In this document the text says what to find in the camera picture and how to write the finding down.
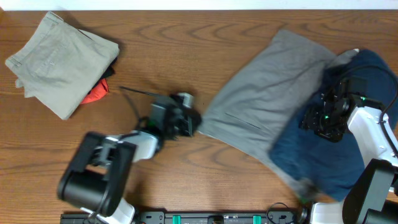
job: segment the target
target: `folded clothing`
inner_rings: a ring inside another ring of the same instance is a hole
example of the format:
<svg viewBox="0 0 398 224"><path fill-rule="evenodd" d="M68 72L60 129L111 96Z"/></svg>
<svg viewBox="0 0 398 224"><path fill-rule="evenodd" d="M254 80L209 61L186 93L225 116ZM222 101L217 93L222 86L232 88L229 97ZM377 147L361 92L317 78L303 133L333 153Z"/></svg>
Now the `folded clothing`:
<svg viewBox="0 0 398 224"><path fill-rule="evenodd" d="M105 80L105 78L111 77L114 74L114 70L112 68L112 66L110 65L105 72L102 74L101 78L99 78L99 80L94 84L94 86L92 87L92 89L94 89L97 85L101 85L103 83L102 80Z"/></svg>
<svg viewBox="0 0 398 224"><path fill-rule="evenodd" d="M358 143L352 134L333 143L313 133L299 129L307 108L322 105L321 93L341 79L341 74L356 67L375 65L389 70L387 64L374 52L361 50L343 67L325 72L320 91L295 113L269 153L271 160L295 180L309 179L322 192L335 200L343 200L364 170ZM352 71L347 77L367 80L366 96L387 106L393 99L396 86L391 77L374 67ZM398 120L398 103L387 112L393 128Z"/></svg>
<svg viewBox="0 0 398 224"><path fill-rule="evenodd" d="M259 159L296 194L314 197L312 185L285 173L268 152L295 111L318 90L324 69L348 63L356 54L349 50L336 56L320 44L280 30L213 99L199 132Z"/></svg>
<svg viewBox="0 0 398 224"><path fill-rule="evenodd" d="M25 97L35 96L68 119L118 54L117 44L48 12L6 65L18 76L16 86L25 88Z"/></svg>
<svg viewBox="0 0 398 224"><path fill-rule="evenodd" d="M87 94L80 104L91 103L97 101L109 93L108 83L103 78L97 82L97 85Z"/></svg>

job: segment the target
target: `khaki fabric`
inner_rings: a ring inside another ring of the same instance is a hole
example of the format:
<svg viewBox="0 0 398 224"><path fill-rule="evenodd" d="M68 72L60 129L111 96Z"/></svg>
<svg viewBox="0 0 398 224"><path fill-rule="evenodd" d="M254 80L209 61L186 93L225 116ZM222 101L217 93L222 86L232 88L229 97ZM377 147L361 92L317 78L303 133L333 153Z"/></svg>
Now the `khaki fabric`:
<svg viewBox="0 0 398 224"><path fill-rule="evenodd" d="M78 30L48 12L28 43L6 60L24 87L62 119L68 119L118 56L119 48Z"/></svg>

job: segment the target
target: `wooden table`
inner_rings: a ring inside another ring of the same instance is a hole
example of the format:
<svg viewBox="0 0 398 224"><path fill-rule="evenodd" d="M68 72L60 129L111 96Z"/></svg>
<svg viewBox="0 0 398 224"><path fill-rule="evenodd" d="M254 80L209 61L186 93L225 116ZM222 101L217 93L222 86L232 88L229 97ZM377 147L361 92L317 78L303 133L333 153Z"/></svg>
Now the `wooden table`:
<svg viewBox="0 0 398 224"><path fill-rule="evenodd" d="M29 40L45 12L4 12L0 25L0 223L58 223L76 209L56 197L58 181L87 131L130 131L136 117L118 86L156 93L189 91L203 113L221 87L279 29L340 53L369 48L398 73L396 11L91 11L57 12L70 25L119 44L111 93L62 121L36 98L24 98L4 65ZM131 95L141 114L152 98ZM187 210L265 210L295 206L292 191L257 160L197 134L169 141L131 170L134 205Z"/></svg>

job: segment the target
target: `green connector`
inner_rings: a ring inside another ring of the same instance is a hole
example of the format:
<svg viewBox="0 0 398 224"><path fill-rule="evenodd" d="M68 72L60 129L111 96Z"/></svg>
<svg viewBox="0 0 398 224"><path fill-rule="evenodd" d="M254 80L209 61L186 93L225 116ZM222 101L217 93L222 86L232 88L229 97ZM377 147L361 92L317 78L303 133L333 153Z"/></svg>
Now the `green connector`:
<svg viewBox="0 0 398 224"><path fill-rule="evenodd" d="M173 215L173 224L181 224L181 216Z"/></svg>
<svg viewBox="0 0 398 224"><path fill-rule="evenodd" d="M253 215L253 224L261 224L261 216Z"/></svg>

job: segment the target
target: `black wire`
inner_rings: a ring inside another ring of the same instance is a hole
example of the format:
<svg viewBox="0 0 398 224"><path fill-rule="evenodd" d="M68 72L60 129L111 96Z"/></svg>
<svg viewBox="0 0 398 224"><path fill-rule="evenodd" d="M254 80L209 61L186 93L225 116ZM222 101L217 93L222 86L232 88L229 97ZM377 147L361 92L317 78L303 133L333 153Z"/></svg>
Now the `black wire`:
<svg viewBox="0 0 398 224"><path fill-rule="evenodd" d="M139 112L138 109L136 107L136 105L134 104L134 102L130 99L130 97L123 91L123 90L128 90L128 88L123 87L123 86L119 86L120 92L122 93L122 95L125 97L125 99L127 100L127 102L130 104L130 107L132 108L132 110L134 111L134 113L136 114L136 117L138 119L138 121L140 120L139 116Z"/></svg>
<svg viewBox="0 0 398 224"><path fill-rule="evenodd" d="M157 94L157 93L150 93L150 92L147 92L147 91L135 90L135 89L128 88L128 87L125 87L125 86L119 86L119 88L121 88L123 90L133 91L133 92L136 92L136 93L142 93L142 94L149 95L149 96L161 96L160 94Z"/></svg>
<svg viewBox="0 0 398 224"><path fill-rule="evenodd" d="M118 140L122 141L123 139L128 138L128 137L138 136L138 135L140 135L140 133L141 132L138 130L138 132L135 132L135 133L123 134L122 136L120 136L120 138Z"/></svg>
<svg viewBox="0 0 398 224"><path fill-rule="evenodd" d="M273 203L273 204L267 209L267 219L268 219L268 221L270 221L272 224L276 224L276 223L275 223L274 221L272 221L272 220L269 218L268 213L269 213L269 210L272 209L273 206L275 206L275 205L284 205L287 209L290 209L287 205L285 205L285 204L282 203L282 202Z"/></svg>
<svg viewBox="0 0 398 224"><path fill-rule="evenodd" d="M397 77L396 77L396 75L395 75L394 73L392 73L390 70L388 70L388 69L386 69L386 68L383 68L383 67L380 67L380 66L378 66L378 65L362 65L362 66L354 67L354 68L351 68L351 69L345 71L343 74L341 74L341 75L340 75L341 78L340 78L337 82L335 82L335 83L330 87L330 89L326 92L325 96L326 96L327 94L329 94L329 92L331 92L331 91L337 86L337 84L339 84L340 81L341 81L345 76L347 76L349 73L351 73L351 72L353 72L353 71L357 71L357 70L359 70L359 69L364 69L364 68L376 68L376 69L379 69L379 70L381 70L381 71L383 71L383 72L386 72L386 73L392 78L392 81L393 81L394 84L396 85L396 95L395 95L394 98L391 100L391 102L389 103L389 105L381 112L380 118L379 118L379 124L380 124L380 126L381 126L381 130L382 130L384 136L385 136L386 139L387 139L387 142L388 142L388 143L390 144L390 146L391 146L392 151L394 152L394 154L396 155L396 157L398 157L398 150L397 150L395 144L392 142L390 136L388 135L388 132L387 132L387 130L386 130L386 127L385 127L384 121L383 121L384 115L387 113L387 111L391 108L391 106L395 103L396 99L398 98L398 81L397 81Z"/></svg>
<svg viewBox="0 0 398 224"><path fill-rule="evenodd" d="M102 206L104 205L104 203L105 203L106 200L108 199L109 188L110 188L110 184L108 184L108 185L106 186L105 193L104 193L104 195L102 196L101 202L99 203L99 205L98 205L96 211L93 212L93 213L91 213L91 214L89 214L88 217L85 218L85 219L83 220L83 223L84 223L85 221L88 221L89 224L94 224L93 222L91 222L91 219L97 218L97 216L100 214L100 211L101 211L101 209L102 209Z"/></svg>

